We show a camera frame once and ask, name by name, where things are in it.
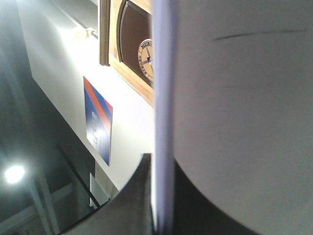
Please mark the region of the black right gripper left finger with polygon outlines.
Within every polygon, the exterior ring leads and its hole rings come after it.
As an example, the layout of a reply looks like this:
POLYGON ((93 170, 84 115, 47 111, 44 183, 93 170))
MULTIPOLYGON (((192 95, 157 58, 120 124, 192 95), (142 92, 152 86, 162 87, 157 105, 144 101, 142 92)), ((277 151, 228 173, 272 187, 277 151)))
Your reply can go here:
POLYGON ((128 183, 109 202, 64 235, 153 235, 151 157, 145 153, 128 183))

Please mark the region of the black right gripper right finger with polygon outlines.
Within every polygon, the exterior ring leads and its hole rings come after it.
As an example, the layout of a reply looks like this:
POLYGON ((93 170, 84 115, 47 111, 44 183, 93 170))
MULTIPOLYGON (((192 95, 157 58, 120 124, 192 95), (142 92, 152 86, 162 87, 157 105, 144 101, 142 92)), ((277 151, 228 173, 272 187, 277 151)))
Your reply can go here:
POLYGON ((174 235, 255 235, 225 214, 192 184, 175 163, 174 235))

